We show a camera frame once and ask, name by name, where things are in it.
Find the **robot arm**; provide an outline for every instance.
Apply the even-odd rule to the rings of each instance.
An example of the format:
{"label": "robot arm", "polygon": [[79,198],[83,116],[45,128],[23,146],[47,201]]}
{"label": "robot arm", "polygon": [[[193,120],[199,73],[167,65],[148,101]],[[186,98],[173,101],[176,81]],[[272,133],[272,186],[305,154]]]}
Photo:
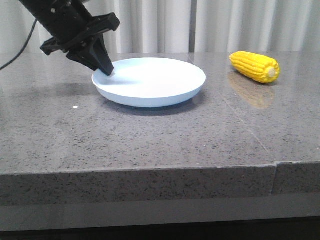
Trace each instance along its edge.
{"label": "robot arm", "polygon": [[80,0],[19,0],[53,36],[40,49],[50,55],[62,50],[72,61],[110,75],[114,66],[103,33],[117,30],[120,21],[112,12],[91,16]]}

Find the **gray countertop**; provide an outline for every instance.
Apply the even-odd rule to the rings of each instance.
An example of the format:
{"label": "gray countertop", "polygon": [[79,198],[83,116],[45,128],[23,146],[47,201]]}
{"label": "gray countertop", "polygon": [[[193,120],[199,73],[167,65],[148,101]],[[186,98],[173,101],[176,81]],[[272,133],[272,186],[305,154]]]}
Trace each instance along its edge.
{"label": "gray countertop", "polygon": [[226,53],[111,55],[206,74],[193,99],[137,108],[103,98],[62,53],[23,54],[0,71],[0,205],[319,193],[320,52],[266,55],[281,67],[269,85]]}

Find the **curtain fold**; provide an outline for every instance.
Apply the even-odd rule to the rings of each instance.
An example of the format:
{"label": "curtain fold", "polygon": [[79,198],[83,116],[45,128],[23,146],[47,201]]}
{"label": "curtain fold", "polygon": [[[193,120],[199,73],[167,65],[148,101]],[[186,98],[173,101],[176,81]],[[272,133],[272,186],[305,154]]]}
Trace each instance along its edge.
{"label": "curtain fold", "polygon": [[[319,0],[91,0],[93,16],[115,12],[104,34],[110,53],[320,51]],[[16,53],[34,17],[18,0],[0,1],[0,53]],[[50,34],[38,23],[26,52]]]}

